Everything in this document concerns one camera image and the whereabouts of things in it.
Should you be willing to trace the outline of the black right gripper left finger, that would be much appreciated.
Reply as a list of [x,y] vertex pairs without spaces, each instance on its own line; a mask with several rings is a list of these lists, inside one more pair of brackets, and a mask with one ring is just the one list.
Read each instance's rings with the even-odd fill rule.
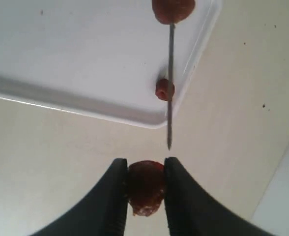
[[68,212],[34,236],[122,236],[128,200],[127,160],[115,159],[97,184]]

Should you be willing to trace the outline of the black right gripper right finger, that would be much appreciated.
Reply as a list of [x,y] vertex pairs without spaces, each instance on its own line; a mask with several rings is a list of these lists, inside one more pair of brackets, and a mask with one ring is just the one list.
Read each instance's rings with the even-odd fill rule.
[[208,194],[175,157],[164,162],[165,211],[172,236],[268,236]]

